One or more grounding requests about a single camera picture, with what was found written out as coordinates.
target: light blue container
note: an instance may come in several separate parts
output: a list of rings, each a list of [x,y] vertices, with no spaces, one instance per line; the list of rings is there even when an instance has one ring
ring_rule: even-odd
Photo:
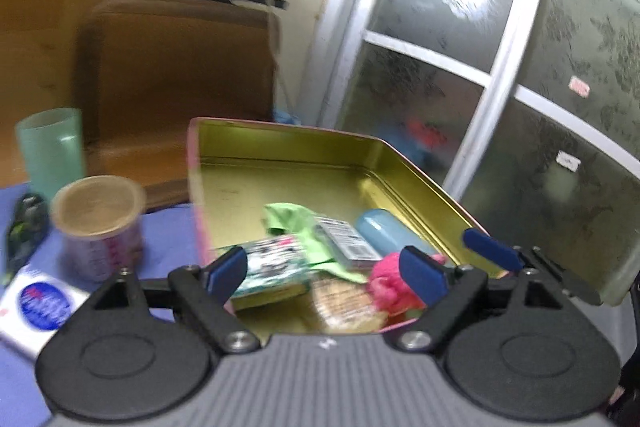
[[[367,210],[356,221],[356,230],[381,256],[415,247],[428,255],[437,252],[429,243],[408,229],[396,216],[384,208]]]
[[[60,188],[86,176],[79,109],[60,107],[32,114],[16,124],[15,134],[31,191],[47,202]]]

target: green plastic cup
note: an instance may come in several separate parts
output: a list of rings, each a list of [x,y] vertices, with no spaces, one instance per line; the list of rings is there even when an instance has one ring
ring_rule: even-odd
[[[31,190],[49,203],[60,188],[84,178],[79,109],[60,107],[28,116],[15,125]]]

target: cable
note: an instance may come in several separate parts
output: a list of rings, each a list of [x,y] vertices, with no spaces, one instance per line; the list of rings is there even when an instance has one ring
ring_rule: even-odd
[[[265,0],[267,3],[267,31],[269,33],[269,51],[271,52],[271,57],[273,57],[273,61],[276,64],[276,81],[280,84],[280,89],[284,95],[284,101],[287,105],[287,112],[290,115],[293,115],[293,105],[291,104],[291,99],[289,98],[289,93],[287,92],[287,86],[284,83],[282,76],[280,75],[280,62],[279,62],[279,53],[278,53],[278,43],[276,42],[277,36],[274,32],[274,24],[277,20],[276,13],[273,8],[273,0]]]

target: barcode label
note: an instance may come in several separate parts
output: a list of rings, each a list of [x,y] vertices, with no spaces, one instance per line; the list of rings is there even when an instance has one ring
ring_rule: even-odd
[[[372,251],[370,247],[350,245],[345,247],[345,250],[345,254],[350,257],[350,259],[359,259],[362,261],[378,261],[380,259],[380,256]]]
[[[326,217],[319,217],[318,221],[325,230],[330,232],[349,235],[357,233],[346,221],[338,221],[337,219],[328,219]]]

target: white box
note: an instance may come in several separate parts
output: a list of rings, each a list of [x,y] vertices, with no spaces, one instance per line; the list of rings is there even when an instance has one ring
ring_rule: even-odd
[[[35,359],[88,296],[27,265],[0,299],[0,337]]]
[[[316,237],[331,248],[334,259],[347,270],[371,270],[382,259],[367,241],[346,221],[315,216]]]

